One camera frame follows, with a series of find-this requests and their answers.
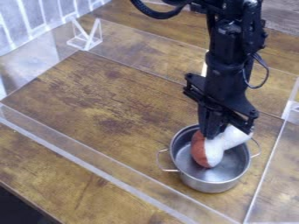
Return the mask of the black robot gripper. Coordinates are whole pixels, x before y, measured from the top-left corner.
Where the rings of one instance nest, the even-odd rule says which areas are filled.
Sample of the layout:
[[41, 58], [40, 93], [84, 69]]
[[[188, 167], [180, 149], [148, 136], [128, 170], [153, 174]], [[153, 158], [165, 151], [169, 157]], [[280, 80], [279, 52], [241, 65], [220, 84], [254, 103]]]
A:
[[183, 93], [197, 102], [200, 133], [213, 139], [231, 124], [250, 134], [259, 112], [247, 99], [243, 66], [208, 67], [207, 75], [187, 73]]

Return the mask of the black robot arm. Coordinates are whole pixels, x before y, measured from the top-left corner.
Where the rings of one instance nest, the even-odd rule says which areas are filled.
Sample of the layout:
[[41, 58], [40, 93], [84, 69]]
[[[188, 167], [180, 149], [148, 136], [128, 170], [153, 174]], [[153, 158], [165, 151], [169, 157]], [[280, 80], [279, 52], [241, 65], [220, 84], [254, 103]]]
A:
[[177, 14], [187, 5], [207, 17], [209, 50], [205, 53], [207, 74], [185, 74], [184, 94], [199, 103], [200, 133], [215, 138], [228, 125], [244, 133], [252, 130], [258, 110], [246, 91], [262, 88], [250, 76], [258, 51], [266, 46], [267, 33], [262, 19], [263, 0], [163, 0]]

